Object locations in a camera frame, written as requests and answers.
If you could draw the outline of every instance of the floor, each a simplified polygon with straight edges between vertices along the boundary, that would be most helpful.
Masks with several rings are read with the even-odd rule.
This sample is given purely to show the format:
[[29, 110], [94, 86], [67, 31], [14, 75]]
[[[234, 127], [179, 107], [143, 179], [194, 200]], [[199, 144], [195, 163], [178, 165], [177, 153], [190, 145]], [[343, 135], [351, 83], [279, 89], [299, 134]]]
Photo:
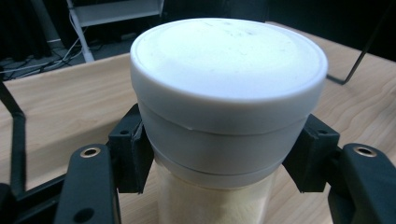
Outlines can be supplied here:
[[[128, 53], [137, 34], [131, 33], [123, 35], [120, 42], [111, 43], [90, 43], [90, 49], [95, 60], [100, 60], [123, 53]], [[51, 57], [36, 60], [33, 56], [28, 57], [24, 62], [14, 62], [12, 59], [0, 61], [0, 77], [4, 81], [33, 76], [51, 70], [85, 63], [78, 43], [71, 49], [65, 49], [59, 43], [49, 43], [52, 50]]]

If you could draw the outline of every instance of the black cable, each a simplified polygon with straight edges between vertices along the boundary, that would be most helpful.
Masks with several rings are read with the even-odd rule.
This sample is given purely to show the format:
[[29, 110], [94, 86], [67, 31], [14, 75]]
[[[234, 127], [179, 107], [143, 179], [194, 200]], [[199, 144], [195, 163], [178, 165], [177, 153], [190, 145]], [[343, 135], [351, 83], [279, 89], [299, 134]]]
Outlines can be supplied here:
[[26, 184], [26, 117], [3, 81], [0, 81], [0, 100], [11, 114], [13, 121], [10, 186], [14, 195], [18, 196], [25, 192]]

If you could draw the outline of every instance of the table surface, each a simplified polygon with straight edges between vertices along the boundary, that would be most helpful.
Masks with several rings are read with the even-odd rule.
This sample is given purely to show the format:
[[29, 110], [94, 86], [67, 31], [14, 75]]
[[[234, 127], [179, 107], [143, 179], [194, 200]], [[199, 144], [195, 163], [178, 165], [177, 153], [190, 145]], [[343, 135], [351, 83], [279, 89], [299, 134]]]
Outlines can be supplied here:
[[[312, 35], [329, 74], [346, 77], [360, 52]], [[28, 189], [66, 172], [69, 156], [107, 134], [136, 103], [129, 54], [6, 83], [27, 115]], [[362, 143], [396, 163], [396, 63], [367, 55], [345, 86], [326, 81], [313, 113], [341, 134], [339, 146]], [[9, 179], [11, 117], [0, 105], [0, 182]], [[155, 165], [145, 192], [121, 194], [123, 223], [157, 223]], [[324, 193], [300, 194], [283, 167], [276, 172], [266, 223], [332, 223]]]

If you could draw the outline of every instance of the white plastic container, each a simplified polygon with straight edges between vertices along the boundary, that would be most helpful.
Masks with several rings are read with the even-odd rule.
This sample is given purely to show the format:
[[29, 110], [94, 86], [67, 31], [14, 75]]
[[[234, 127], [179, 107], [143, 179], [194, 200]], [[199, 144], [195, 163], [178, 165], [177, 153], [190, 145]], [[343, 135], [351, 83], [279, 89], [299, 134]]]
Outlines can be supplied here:
[[[248, 200], [236, 192], [254, 195], [252, 186], [268, 182], [264, 179], [285, 159], [317, 104], [327, 73], [324, 53], [309, 39], [265, 23], [229, 19], [150, 29], [133, 43], [131, 63], [139, 109], [163, 170], [162, 194], [171, 194], [164, 188], [169, 183], [183, 186], [187, 193], [180, 192], [175, 206], [197, 211], [202, 205], [187, 195], [220, 190], [230, 193], [220, 198], [237, 206]], [[203, 195], [199, 198], [211, 198]], [[186, 223], [174, 217], [177, 210], [162, 206], [169, 197], [159, 200], [161, 223]], [[189, 223], [205, 223], [206, 215]], [[220, 220], [210, 223], [232, 223]]]

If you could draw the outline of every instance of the wooden table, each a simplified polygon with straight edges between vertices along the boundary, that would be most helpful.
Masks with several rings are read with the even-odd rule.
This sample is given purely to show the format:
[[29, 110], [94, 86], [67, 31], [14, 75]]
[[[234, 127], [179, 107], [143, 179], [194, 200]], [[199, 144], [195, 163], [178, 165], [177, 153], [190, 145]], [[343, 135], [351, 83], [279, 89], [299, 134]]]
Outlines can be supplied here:
[[[329, 73], [345, 77], [359, 52], [307, 36], [326, 52]], [[105, 143], [109, 131], [136, 103], [128, 54], [6, 85], [27, 115], [29, 189], [64, 174], [69, 156], [79, 147]], [[396, 163], [396, 63], [367, 55], [345, 86], [326, 82], [314, 114], [341, 134], [339, 146], [366, 144]], [[11, 117], [0, 105], [0, 182], [8, 182], [10, 138]], [[154, 170], [142, 195], [120, 195], [123, 223], [157, 223]], [[279, 168], [267, 223], [332, 223], [328, 189], [300, 194]]]

